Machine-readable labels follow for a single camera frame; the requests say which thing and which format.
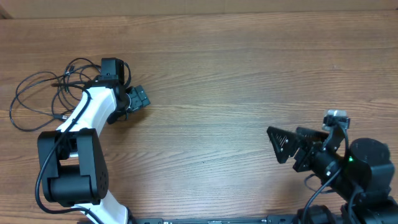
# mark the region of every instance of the wooden table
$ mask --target wooden table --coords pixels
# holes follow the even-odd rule
[[[84,219],[35,204],[37,136],[60,123],[23,133],[8,115],[24,77],[60,75],[76,57],[123,59],[152,102],[100,136],[110,191],[136,217],[295,213],[312,194],[310,173],[296,173],[293,159],[278,164],[266,129],[320,129],[328,108],[348,110],[350,141],[388,143],[398,165],[398,11],[3,20],[0,53],[3,223]],[[24,98],[49,111],[54,93],[47,85]],[[14,116],[26,128],[49,118],[22,107]],[[343,200],[315,203],[339,212]]]

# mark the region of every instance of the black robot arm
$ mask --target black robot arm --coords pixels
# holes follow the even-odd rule
[[[297,128],[295,133],[274,127],[267,130],[279,163],[294,156],[296,172],[312,170],[323,189],[329,186],[347,201],[341,207],[342,218],[324,206],[309,207],[320,189],[298,211],[295,223],[398,223],[398,206],[389,197],[394,165],[388,146],[369,138],[354,140],[348,146],[349,118],[345,111],[327,111],[322,128],[330,133],[306,128]],[[345,155],[341,157],[336,151],[343,139]]]

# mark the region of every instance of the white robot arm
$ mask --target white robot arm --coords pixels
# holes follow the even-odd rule
[[[42,132],[37,141],[41,168],[50,157],[41,180],[45,198],[64,207],[85,208],[81,212],[94,223],[134,223],[129,209],[108,190],[108,170],[98,140],[106,121],[114,123],[120,116],[150,104],[141,86],[126,88],[123,63],[116,58],[103,58],[101,75],[86,83],[81,101],[70,117],[56,131]],[[60,136],[61,143],[54,146]],[[56,153],[50,156],[54,147]],[[59,160],[69,157],[78,157],[79,164],[61,166]]]

